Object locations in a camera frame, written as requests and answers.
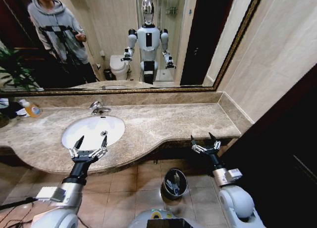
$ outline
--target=toilet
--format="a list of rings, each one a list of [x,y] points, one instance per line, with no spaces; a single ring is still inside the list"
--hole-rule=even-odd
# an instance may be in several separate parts
[[[110,69],[117,81],[126,80],[129,69],[129,62],[121,61],[121,58],[123,55],[111,55],[110,57]]]

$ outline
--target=bathroom mirror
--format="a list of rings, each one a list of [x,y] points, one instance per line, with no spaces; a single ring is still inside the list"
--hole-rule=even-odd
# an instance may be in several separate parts
[[[0,94],[214,91],[260,0],[0,0]]]

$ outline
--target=person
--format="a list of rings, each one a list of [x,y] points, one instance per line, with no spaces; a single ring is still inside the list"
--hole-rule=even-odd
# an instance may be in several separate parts
[[[69,73],[70,86],[96,82],[82,43],[87,36],[72,12],[59,0],[32,0],[28,12],[44,48]]]

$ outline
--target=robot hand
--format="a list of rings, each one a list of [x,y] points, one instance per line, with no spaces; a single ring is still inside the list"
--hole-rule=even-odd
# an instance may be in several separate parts
[[[127,47],[124,49],[124,57],[121,58],[121,61],[132,61],[134,49],[131,47]]]
[[[174,65],[174,61],[172,59],[172,56],[169,54],[168,51],[164,51],[163,56],[164,56],[164,59],[166,62],[166,67],[165,67],[166,69],[167,68],[176,68],[176,66]]]

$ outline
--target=countertop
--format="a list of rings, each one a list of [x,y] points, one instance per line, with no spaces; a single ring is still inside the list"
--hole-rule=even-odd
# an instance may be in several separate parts
[[[106,89],[142,89],[153,88],[155,86],[139,81],[99,81],[87,83],[84,85],[71,87],[72,89],[101,90],[105,86]]]
[[[122,138],[90,166],[91,173],[114,169],[140,159],[170,140],[240,137],[241,133],[218,103],[109,106],[105,115],[125,124]],[[10,146],[25,163],[49,173],[67,174],[73,167],[68,149],[61,144],[64,130],[91,117],[87,107],[44,108],[38,118],[14,119],[0,129],[0,145]]]

